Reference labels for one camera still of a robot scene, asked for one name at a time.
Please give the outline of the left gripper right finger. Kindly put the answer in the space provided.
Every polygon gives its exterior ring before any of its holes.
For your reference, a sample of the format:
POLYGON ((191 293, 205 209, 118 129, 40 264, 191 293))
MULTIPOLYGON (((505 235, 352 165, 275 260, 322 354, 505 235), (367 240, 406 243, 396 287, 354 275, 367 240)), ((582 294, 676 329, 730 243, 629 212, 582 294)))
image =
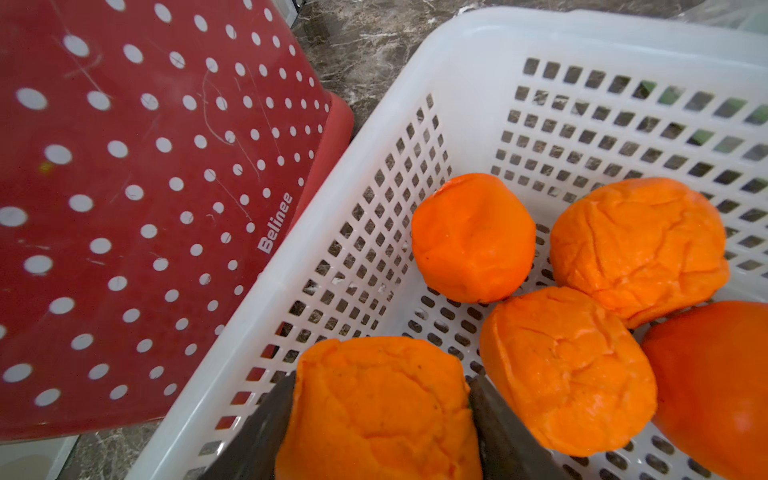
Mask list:
POLYGON ((486 376, 468 383, 484 479, 568 479, 486 376))

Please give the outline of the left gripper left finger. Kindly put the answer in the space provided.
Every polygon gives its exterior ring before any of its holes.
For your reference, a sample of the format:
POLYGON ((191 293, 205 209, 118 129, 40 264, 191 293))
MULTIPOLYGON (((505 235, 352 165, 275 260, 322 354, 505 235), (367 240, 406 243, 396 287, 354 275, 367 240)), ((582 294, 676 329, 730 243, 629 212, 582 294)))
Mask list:
POLYGON ((276 457, 289 425, 295 384, 295 372, 280 380, 200 479, 274 479, 276 457))

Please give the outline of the orange toy mandarin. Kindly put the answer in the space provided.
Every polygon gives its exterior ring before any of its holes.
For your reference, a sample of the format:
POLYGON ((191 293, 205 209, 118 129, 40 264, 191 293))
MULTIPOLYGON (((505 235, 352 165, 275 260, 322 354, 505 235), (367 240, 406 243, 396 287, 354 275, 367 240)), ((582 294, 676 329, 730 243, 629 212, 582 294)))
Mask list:
POLYGON ((724 301, 651 327, 656 427, 727 479, 767 476, 767 306, 724 301))
POLYGON ((451 179, 414 212, 412 250, 426 285, 461 303, 512 295, 530 273, 535 222, 497 177, 451 179))
POLYGON ((550 234, 556 282, 634 329, 711 298, 730 279, 726 233, 700 193, 667 178, 624 180, 570 205, 550 234))

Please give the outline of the white perforated plastic basket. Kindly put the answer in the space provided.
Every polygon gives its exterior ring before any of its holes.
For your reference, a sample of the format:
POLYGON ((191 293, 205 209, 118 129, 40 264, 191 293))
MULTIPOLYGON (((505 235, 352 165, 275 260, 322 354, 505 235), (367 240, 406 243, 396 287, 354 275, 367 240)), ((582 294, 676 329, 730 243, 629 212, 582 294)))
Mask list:
POLYGON ((767 356, 767 38, 453 19, 235 292, 131 478, 723 478, 654 414, 767 356))

